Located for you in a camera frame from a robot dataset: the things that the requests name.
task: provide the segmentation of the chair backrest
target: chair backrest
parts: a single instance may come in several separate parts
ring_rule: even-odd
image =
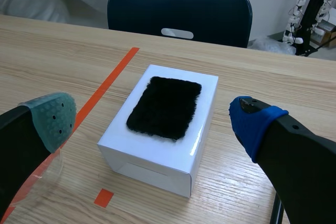
[[[247,47],[249,0],[109,0],[109,29],[163,36],[163,28],[190,31],[192,40]]]

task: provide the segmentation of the orange tape line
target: orange tape line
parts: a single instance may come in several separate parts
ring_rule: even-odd
[[[139,48],[137,48],[137,47],[131,48],[131,50],[124,56],[124,58],[122,58],[122,60],[115,67],[115,69],[110,73],[110,75],[105,79],[105,81],[100,85],[100,87],[95,91],[95,93],[93,93],[93,95],[90,97],[90,99],[84,104],[84,106],[81,108],[81,110],[76,114],[76,121],[75,121],[75,125],[73,127],[72,134],[80,126],[80,124],[84,121],[84,119],[87,117],[87,115],[93,109],[93,107],[95,107],[95,105],[99,102],[99,100],[102,98],[102,96],[105,94],[105,92],[109,89],[109,87],[112,85],[112,83],[116,80],[116,78],[119,76],[119,74],[124,70],[124,68],[127,66],[127,64],[131,61],[133,56],[138,51],[139,51]],[[66,142],[67,142],[67,140],[61,145],[60,148],[63,148],[63,146],[65,145]],[[34,171],[34,174],[37,175],[37,176],[41,175],[46,170],[46,168],[49,166],[51,161],[57,156],[55,154],[54,155],[51,154],[45,161],[43,161],[43,163],[39,167],[36,168],[36,170]],[[27,181],[27,184],[26,184],[27,188],[25,188],[25,190],[22,192],[23,194],[21,195],[22,199],[25,198],[25,196],[29,193],[31,187],[36,182],[36,180],[37,180],[36,177],[32,177],[31,180]],[[7,209],[7,211],[5,212],[5,215],[2,218],[0,224],[5,222],[7,217],[13,212],[14,209],[15,209],[15,207],[9,207]]]
[[[112,199],[114,193],[107,191],[105,189],[101,189],[100,193],[98,193],[98,196],[96,197],[94,203],[101,207],[107,207],[110,200]]]
[[[110,73],[110,75],[106,78],[106,80],[100,85],[100,87],[95,91],[95,93],[90,97],[87,103],[81,108],[81,110],[76,115],[75,126],[73,127],[73,131],[75,131],[78,126],[83,122],[83,120],[87,117],[93,107],[97,104],[97,102],[102,98],[108,88],[112,85],[112,83],[116,80],[121,71],[127,66],[133,56],[139,51],[139,48],[133,47],[119,62],[116,68]]]
[[[5,220],[8,218],[8,216],[14,211],[15,207],[8,207],[5,215],[3,216],[2,220],[0,221],[0,224],[3,224]]]

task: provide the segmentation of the black fur pad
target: black fur pad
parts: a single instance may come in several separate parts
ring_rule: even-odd
[[[130,130],[176,142],[188,129],[201,89],[196,82],[153,77],[126,125]]]

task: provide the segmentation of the wood grain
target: wood grain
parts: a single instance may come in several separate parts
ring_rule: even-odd
[[[269,223],[274,189],[233,135],[228,106],[250,95],[336,141],[336,62],[0,16],[0,113],[64,91],[78,110],[131,47],[139,47],[62,149],[48,194],[6,223]],[[191,199],[111,171],[97,142],[149,64],[219,76],[215,113]],[[93,202],[114,192],[106,208]]]

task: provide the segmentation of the green silicone pad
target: green silicone pad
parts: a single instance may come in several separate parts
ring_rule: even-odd
[[[19,105],[30,108],[35,129],[46,149],[54,153],[72,133],[76,104],[67,93],[53,93]]]

